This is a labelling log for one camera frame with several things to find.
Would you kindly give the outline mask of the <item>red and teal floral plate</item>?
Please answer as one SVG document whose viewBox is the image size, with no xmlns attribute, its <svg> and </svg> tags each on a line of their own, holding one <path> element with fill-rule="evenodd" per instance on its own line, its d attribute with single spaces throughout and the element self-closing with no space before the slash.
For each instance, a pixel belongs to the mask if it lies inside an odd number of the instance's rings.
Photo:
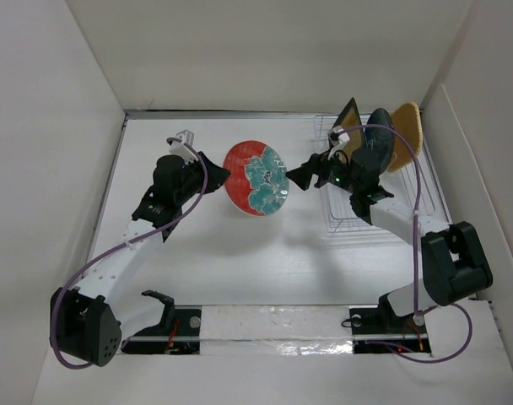
<svg viewBox="0 0 513 405">
<path fill-rule="evenodd" d="M 223 167 L 230 172 L 224 183 L 226 194 L 243 213 L 265 217 L 286 203 L 287 168 L 269 145 L 257 140 L 237 143 L 226 154 Z"/>
</svg>

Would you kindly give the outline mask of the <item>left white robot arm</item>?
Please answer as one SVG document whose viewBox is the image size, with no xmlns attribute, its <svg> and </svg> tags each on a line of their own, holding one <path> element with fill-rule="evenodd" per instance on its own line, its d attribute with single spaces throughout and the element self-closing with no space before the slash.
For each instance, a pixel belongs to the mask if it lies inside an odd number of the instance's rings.
<svg viewBox="0 0 513 405">
<path fill-rule="evenodd" d="M 121 241 L 78 270 L 51 297 L 50 344 L 70 370 L 102 367 L 131 336 L 150 328 L 176 332 L 175 301 L 148 289 L 145 301 L 126 314 L 116 305 L 138 269 L 169 238 L 206 194 L 217 191 L 230 172 L 197 152 L 194 160 L 169 154 L 157 160 L 153 183 L 133 211 Z"/>
</svg>

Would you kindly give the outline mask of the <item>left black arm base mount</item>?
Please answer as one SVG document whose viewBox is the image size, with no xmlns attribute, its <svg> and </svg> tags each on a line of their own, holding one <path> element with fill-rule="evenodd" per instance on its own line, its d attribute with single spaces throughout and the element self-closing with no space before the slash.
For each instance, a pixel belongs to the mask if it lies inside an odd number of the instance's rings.
<svg viewBox="0 0 513 405">
<path fill-rule="evenodd" d="M 198 354 L 203 308 L 177 305 L 155 290 L 141 293 L 143 299 L 121 319 L 124 354 Z"/>
</svg>

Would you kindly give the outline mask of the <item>orange woven bamboo plate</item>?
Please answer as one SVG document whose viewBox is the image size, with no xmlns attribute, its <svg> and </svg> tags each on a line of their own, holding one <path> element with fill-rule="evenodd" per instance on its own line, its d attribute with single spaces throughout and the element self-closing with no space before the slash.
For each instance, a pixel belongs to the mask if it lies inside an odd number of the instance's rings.
<svg viewBox="0 0 513 405">
<path fill-rule="evenodd" d="M 423 128 L 419 107 L 413 102 L 407 102 L 398 107 L 392 114 L 391 120 L 394 129 L 408 142 L 416 156 L 423 146 Z M 388 172 L 396 172 L 413 162 L 413 157 L 408 148 L 398 138 L 395 139 L 391 163 Z"/>
</svg>

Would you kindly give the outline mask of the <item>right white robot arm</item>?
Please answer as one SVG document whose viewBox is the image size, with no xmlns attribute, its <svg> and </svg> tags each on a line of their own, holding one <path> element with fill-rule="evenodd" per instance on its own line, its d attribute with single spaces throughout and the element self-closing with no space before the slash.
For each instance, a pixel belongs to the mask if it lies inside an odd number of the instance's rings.
<svg viewBox="0 0 513 405">
<path fill-rule="evenodd" d="M 421 317 L 492 286 L 493 274 L 474 226 L 423 216 L 397 200 L 380 184 L 375 152 L 358 149 L 350 159 L 341 152 L 313 154 L 286 176 L 304 191 L 330 184 L 349 192 L 358 218 L 412 246 L 413 281 L 379 298 L 376 321 L 383 330 L 395 332 L 408 316 Z"/>
</svg>

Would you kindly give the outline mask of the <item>round dark teal plate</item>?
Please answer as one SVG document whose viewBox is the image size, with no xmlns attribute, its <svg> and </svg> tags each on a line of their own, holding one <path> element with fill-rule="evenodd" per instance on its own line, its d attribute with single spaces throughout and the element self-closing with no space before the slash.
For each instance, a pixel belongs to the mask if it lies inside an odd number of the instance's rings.
<svg viewBox="0 0 513 405">
<path fill-rule="evenodd" d="M 365 147 L 376 153 L 383 173 L 392 161 L 395 146 L 395 136 L 389 131 L 394 128 L 391 115 L 386 109 L 378 108 L 371 113 L 367 125 L 370 127 L 364 130 Z"/>
</svg>

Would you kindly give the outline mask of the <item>black square plate yellow centre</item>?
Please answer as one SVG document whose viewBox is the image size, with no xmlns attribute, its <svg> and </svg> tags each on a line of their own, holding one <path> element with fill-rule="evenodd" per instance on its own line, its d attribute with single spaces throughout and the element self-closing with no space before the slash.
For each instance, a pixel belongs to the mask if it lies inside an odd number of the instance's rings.
<svg viewBox="0 0 513 405">
<path fill-rule="evenodd" d="M 355 98 L 352 97 L 338 115 L 336 121 L 333 124 L 333 127 L 348 129 L 361 125 L 362 121 L 360 118 L 358 106 Z M 349 136 L 349 140 L 353 142 L 355 148 L 365 145 L 365 135 L 362 129 L 347 131 L 347 134 Z"/>
</svg>

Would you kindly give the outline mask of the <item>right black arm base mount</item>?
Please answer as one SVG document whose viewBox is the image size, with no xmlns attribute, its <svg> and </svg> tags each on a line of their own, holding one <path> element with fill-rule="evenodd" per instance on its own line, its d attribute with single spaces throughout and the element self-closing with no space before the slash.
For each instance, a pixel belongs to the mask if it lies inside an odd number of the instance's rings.
<svg viewBox="0 0 513 405">
<path fill-rule="evenodd" d="M 426 326 L 417 326 L 413 314 L 397 316 L 385 296 L 377 305 L 355 306 L 341 326 L 351 331 L 355 354 L 429 354 Z"/>
</svg>

